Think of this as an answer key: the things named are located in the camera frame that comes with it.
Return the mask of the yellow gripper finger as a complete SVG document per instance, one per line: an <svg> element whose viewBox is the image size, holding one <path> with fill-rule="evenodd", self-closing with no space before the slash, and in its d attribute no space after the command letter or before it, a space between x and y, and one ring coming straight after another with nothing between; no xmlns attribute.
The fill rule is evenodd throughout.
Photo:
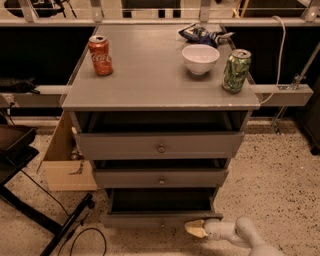
<svg viewBox="0 0 320 256"><path fill-rule="evenodd" d="M205 238L208 237L208 234L205 231L204 224L204 220L195 220L187 222L184 227L189 234L198 238Z"/></svg>

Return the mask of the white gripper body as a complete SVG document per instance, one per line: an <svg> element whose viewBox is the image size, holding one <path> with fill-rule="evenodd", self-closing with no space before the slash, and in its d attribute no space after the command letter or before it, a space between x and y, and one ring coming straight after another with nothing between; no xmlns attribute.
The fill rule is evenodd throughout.
<svg viewBox="0 0 320 256"><path fill-rule="evenodd" d="M218 219L207 219L204 223L204 230L208 237L213 240L231 241L235 234L235 224Z"/></svg>

